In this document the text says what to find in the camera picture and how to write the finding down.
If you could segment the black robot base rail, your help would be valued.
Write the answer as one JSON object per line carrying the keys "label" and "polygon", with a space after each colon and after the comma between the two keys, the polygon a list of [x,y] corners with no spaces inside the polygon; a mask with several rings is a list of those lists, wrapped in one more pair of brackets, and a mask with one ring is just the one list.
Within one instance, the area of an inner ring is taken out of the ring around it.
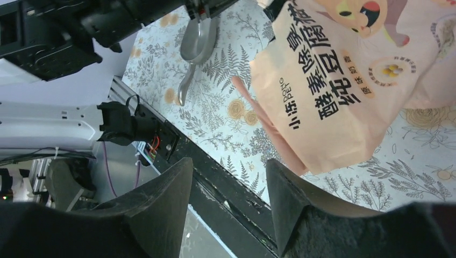
{"label": "black robot base rail", "polygon": [[159,146],[154,168],[164,172],[183,157],[192,158],[189,203],[222,243],[236,257],[278,257],[268,205],[150,106],[141,104],[139,115],[156,120],[161,142],[174,145],[170,154]]}

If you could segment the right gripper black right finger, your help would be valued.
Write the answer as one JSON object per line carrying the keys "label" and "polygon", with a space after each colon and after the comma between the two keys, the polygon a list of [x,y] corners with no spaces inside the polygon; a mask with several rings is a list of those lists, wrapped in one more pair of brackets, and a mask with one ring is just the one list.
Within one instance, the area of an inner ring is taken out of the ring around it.
{"label": "right gripper black right finger", "polygon": [[365,208],[336,197],[307,182],[276,159],[266,164],[267,188],[280,257],[284,257],[302,212],[308,206],[321,208],[343,217],[368,217],[379,211]]}

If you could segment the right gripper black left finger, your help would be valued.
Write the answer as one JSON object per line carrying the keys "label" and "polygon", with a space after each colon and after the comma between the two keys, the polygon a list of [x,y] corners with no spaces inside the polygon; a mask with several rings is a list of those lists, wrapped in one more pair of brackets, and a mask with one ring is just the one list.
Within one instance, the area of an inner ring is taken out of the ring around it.
{"label": "right gripper black left finger", "polygon": [[184,157],[160,176],[95,207],[91,257],[178,257],[193,180]]}

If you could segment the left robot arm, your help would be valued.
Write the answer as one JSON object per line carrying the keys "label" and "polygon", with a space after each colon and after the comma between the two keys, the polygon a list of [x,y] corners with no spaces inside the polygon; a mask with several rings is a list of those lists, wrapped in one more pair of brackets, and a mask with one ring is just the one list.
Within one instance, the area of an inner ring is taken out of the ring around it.
{"label": "left robot arm", "polygon": [[[184,6],[190,19],[215,18],[232,1],[13,1],[1,6],[1,83],[57,80],[101,63],[94,43],[120,42]],[[45,157],[91,158],[97,141],[150,142],[165,158],[179,140],[143,104],[58,106],[1,101],[1,165]]]}

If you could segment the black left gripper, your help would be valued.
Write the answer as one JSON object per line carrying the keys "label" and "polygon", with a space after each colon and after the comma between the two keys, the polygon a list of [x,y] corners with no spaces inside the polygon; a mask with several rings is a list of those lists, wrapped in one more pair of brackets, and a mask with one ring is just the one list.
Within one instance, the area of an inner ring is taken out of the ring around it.
{"label": "black left gripper", "polygon": [[105,48],[141,30],[172,11],[185,7],[190,19],[213,18],[234,1],[23,1],[25,12],[41,18],[65,39]]}

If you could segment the silver metal scoop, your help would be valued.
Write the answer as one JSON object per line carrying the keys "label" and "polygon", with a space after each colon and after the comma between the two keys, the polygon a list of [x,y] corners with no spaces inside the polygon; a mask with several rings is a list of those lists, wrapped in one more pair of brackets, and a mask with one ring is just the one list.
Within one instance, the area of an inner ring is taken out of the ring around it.
{"label": "silver metal scoop", "polygon": [[218,25],[218,17],[200,21],[193,19],[187,24],[180,46],[181,58],[189,63],[188,71],[177,91],[181,106],[186,103],[186,96],[194,77],[196,66],[205,63],[215,49]]}

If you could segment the pink cat litter bag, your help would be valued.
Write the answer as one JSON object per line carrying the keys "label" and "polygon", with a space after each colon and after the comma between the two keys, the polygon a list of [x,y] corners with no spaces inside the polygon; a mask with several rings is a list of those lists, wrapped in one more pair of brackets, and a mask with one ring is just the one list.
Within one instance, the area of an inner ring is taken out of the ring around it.
{"label": "pink cat litter bag", "polygon": [[455,119],[455,1],[286,1],[250,102],[296,175],[367,161],[404,109]]}

